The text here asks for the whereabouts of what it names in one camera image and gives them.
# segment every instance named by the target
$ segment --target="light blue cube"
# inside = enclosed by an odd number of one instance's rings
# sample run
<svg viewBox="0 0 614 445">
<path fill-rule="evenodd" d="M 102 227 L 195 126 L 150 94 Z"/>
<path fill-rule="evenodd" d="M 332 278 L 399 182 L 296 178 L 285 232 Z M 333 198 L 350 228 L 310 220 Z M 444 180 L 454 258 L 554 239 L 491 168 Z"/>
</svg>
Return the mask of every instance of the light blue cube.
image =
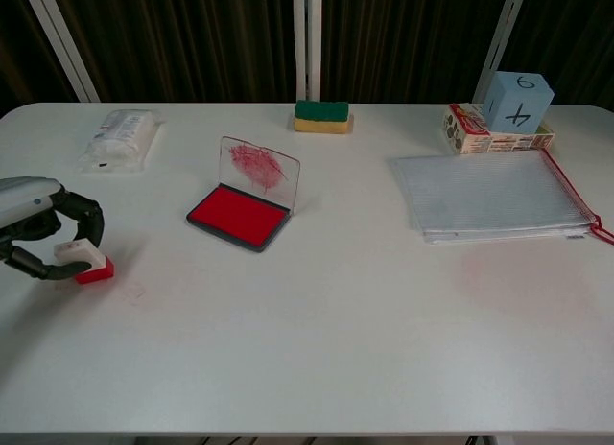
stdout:
<svg viewBox="0 0 614 445">
<path fill-rule="evenodd" d="M 541 74 L 497 71 L 482 106 L 488 129 L 535 133 L 554 95 Z"/>
</svg>

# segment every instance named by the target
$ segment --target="plastic bag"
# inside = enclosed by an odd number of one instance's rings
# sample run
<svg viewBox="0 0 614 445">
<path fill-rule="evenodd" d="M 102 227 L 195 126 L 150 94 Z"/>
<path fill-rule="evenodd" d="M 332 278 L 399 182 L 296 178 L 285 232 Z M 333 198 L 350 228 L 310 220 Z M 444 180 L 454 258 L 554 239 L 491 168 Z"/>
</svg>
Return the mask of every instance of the plastic bag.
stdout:
<svg viewBox="0 0 614 445">
<path fill-rule="evenodd" d="M 110 112 L 79 158 L 81 172 L 141 172 L 162 123 L 157 111 L 117 109 Z"/>
</svg>

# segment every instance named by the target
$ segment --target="red leaf print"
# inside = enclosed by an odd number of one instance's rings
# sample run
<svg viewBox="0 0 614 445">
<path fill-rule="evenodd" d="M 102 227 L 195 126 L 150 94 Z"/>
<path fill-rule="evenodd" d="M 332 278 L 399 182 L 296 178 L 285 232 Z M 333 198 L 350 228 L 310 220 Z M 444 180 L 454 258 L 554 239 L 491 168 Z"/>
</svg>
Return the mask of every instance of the red leaf print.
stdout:
<svg viewBox="0 0 614 445">
<path fill-rule="evenodd" d="M 265 188 L 265 191 L 277 186 L 282 177 L 286 178 L 279 162 L 265 149 L 248 145 L 233 146 L 230 148 L 230 155 L 232 165 L 252 183 Z"/>
</svg>

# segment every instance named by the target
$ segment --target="transparent lid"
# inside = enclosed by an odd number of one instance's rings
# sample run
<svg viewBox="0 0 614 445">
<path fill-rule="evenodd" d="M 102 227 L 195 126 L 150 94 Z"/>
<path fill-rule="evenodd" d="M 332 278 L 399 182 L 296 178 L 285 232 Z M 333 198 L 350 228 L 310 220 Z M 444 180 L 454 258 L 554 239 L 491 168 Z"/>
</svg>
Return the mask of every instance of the transparent lid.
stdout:
<svg viewBox="0 0 614 445">
<path fill-rule="evenodd" d="M 220 183 L 290 209 L 295 208 L 300 162 L 248 141 L 222 137 Z"/>
</svg>

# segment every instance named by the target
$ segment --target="white table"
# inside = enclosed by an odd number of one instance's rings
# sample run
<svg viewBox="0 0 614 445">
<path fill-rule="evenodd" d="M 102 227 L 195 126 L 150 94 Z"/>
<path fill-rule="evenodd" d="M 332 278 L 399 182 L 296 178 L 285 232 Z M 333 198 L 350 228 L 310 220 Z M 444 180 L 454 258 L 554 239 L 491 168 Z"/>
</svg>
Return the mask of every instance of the white table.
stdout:
<svg viewBox="0 0 614 445">
<path fill-rule="evenodd" d="M 0 121 L 0 177 L 96 199 L 117 268 L 79 290 L 0 265 L 0 433 L 614 433 L 614 248 L 426 245 L 387 160 L 449 153 L 442 105 L 353 105 L 346 136 L 290 131 L 292 105 L 155 105 L 168 122 L 144 174 L 76 173 L 106 114 L 135 106 Z M 614 115 L 547 120 L 614 226 Z M 295 216 L 264 253 L 184 221 L 224 134 L 301 161 Z M 51 261 L 74 229 L 31 249 Z"/>
</svg>

